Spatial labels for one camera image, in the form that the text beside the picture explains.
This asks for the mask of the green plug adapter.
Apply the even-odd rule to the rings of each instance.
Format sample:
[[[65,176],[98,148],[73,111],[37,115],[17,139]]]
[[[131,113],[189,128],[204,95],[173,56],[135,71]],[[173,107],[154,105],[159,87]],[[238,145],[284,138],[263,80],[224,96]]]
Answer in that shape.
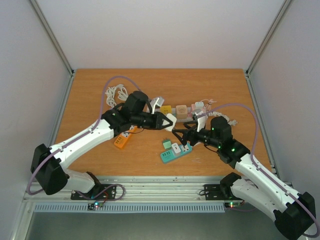
[[[165,138],[165,139],[162,141],[162,145],[163,145],[163,148],[164,148],[166,151],[172,148],[172,142],[171,142],[171,140],[168,139],[168,138]]]

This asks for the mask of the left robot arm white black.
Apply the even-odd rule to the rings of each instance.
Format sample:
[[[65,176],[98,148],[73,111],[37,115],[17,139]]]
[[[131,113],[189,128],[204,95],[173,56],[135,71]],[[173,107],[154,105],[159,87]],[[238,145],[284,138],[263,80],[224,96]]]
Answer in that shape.
[[[45,144],[37,146],[30,169],[31,178],[38,181],[47,195],[73,190],[96,199],[102,190],[98,179],[91,172],[73,171],[69,166],[94,147],[129,131],[132,126],[172,131],[177,119],[171,113],[156,111],[157,101],[157,98],[149,100],[141,91],[134,91],[125,102],[107,110],[96,122],[71,138],[49,147]]]

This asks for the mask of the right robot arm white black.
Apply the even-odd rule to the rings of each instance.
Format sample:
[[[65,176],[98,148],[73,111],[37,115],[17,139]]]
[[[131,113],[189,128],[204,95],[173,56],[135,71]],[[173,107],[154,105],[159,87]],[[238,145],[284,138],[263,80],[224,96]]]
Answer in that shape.
[[[226,175],[220,181],[221,194],[242,199],[260,210],[287,239],[306,236],[312,225],[320,227],[313,196],[298,192],[264,167],[251,150],[233,138],[232,127],[224,117],[214,117],[210,129],[200,121],[191,121],[172,133],[183,145],[202,143],[216,148],[219,158],[242,174]]]

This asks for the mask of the white usb charger with cable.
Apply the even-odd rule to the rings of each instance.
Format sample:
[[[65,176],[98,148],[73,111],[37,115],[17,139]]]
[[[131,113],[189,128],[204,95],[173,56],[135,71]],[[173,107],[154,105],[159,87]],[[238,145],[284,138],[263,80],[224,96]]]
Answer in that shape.
[[[203,99],[201,101],[195,102],[194,105],[196,109],[205,109],[206,111],[209,111],[213,103],[216,103],[216,101],[214,101],[213,99]]]

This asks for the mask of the white grey plug adapter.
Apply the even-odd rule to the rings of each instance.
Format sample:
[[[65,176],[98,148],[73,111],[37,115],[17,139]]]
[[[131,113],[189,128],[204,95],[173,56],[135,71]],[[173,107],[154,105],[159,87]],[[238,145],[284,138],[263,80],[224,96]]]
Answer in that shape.
[[[175,157],[178,157],[178,156],[180,156],[181,155],[181,148],[180,148],[180,146],[177,144],[177,143],[173,143],[172,145],[171,145],[171,150],[172,150],[172,153],[173,153],[173,155],[175,156]]]

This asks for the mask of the white rounded plug adapter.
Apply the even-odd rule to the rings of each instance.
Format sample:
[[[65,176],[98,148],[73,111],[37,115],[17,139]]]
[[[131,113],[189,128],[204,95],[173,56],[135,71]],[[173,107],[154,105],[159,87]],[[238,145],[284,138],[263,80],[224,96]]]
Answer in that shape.
[[[171,132],[175,125],[176,125],[176,122],[177,122],[177,118],[172,114],[172,113],[168,113],[166,115],[167,119],[169,119],[169,126],[165,128],[166,131],[168,132]]]

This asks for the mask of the beige cube socket adapter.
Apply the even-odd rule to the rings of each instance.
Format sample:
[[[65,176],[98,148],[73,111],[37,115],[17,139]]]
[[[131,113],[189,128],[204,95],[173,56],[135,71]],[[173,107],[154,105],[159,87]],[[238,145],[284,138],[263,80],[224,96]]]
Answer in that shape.
[[[188,117],[188,108],[186,105],[177,105],[175,107],[175,114],[178,120],[184,120]]]

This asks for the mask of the pink cube socket adapter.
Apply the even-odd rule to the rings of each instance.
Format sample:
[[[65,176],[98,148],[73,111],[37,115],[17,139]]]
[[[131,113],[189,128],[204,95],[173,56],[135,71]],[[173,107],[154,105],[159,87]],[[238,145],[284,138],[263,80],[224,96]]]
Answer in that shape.
[[[190,112],[190,117],[193,119],[195,116],[202,115],[202,114],[206,113],[207,111],[203,108],[196,109],[195,103],[193,103],[190,107],[189,112]]]

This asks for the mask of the yellow cube socket adapter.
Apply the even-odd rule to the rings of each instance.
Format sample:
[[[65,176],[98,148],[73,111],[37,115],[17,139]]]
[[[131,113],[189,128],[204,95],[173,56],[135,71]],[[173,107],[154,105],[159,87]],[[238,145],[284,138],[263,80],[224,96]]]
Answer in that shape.
[[[172,107],[170,105],[163,105],[160,107],[160,112],[165,116],[168,114],[172,114]]]

